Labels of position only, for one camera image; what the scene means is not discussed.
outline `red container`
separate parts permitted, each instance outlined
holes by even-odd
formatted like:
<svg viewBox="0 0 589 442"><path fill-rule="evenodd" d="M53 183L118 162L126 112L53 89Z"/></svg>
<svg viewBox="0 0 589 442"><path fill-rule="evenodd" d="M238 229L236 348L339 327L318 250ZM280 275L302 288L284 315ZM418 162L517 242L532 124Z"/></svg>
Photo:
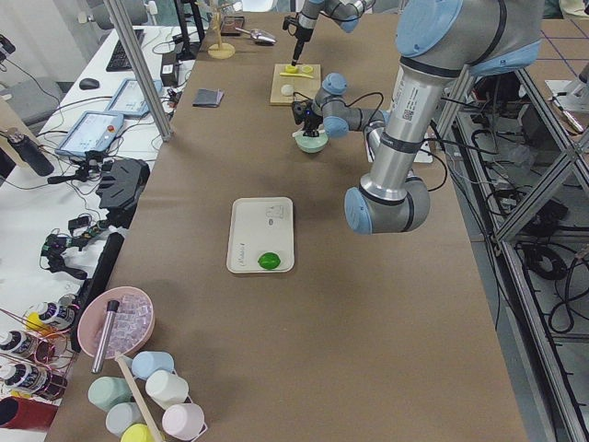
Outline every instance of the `red container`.
<svg viewBox="0 0 589 442"><path fill-rule="evenodd" d="M47 431L57 413L50 403L8 397L0 401L0 428Z"/></svg>

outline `white bottle cap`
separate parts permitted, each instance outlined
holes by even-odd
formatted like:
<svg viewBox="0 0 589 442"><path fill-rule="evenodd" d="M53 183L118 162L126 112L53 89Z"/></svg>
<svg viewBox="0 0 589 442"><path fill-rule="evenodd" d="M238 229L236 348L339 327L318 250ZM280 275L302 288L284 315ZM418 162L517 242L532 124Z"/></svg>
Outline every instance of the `white bottle cap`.
<svg viewBox="0 0 589 442"><path fill-rule="evenodd" d="M15 366L0 366L0 379L10 379L17 373Z"/></svg>
<svg viewBox="0 0 589 442"><path fill-rule="evenodd" d="M46 302L41 302L37 306L37 308L35 308L35 310L37 310L37 313L39 313L40 315L45 313L48 309L49 309L49 304L47 304Z"/></svg>
<svg viewBox="0 0 589 442"><path fill-rule="evenodd" d="M12 333L10 331L0 331L0 345L6 345L12 341Z"/></svg>

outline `green lime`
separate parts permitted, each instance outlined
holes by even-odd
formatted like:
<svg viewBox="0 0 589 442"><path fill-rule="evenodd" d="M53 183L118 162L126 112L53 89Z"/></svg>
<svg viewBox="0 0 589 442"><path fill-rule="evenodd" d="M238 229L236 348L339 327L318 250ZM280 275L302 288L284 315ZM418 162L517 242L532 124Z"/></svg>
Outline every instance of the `green lime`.
<svg viewBox="0 0 589 442"><path fill-rule="evenodd" d="M258 259L258 264L262 269L274 270L280 265L279 256L273 251L267 251Z"/></svg>

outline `black monitor stand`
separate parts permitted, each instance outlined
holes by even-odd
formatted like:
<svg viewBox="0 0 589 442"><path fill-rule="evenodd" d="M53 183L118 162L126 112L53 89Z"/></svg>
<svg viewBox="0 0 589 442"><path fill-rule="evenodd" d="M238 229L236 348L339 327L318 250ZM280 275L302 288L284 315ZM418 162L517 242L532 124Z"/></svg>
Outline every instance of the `black monitor stand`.
<svg viewBox="0 0 589 442"><path fill-rule="evenodd" d="M184 5L191 6L192 18L196 25L196 31L199 34L198 41L191 41L191 36L188 33L188 26L186 24L186 14L184 13ZM176 50L176 58L178 60L194 60L201 49L202 41L204 40L204 25L202 24L201 11L193 0L174 0L174 7L176 8L176 15L178 16L178 23L182 34L182 42Z"/></svg>

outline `bottle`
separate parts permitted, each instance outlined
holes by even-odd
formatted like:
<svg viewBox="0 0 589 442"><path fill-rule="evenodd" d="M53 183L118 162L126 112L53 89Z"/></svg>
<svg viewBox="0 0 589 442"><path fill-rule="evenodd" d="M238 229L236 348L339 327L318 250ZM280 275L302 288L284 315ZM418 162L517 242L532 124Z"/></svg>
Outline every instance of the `bottle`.
<svg viewBox="0 0 589 442"><path fill-rule="evenodd" d="M60 399L67 387L63 376L24 362L0 366L0 379L11 390L34 394L47 401Z"/></svg>
<svg viewBox="0 0 589 442"><path fill-rule="evenodd" d="M72 307L54 302L41 302L37 306L37 312L42 323L58 331L69 329L75 318L75 310Z"/></svg>
<svg viewBox="0 0 589 442"><path fill-rule="evenodd" d="M50 343L24 331L0 332L0 353L46 364L55 356Z"/></svg>

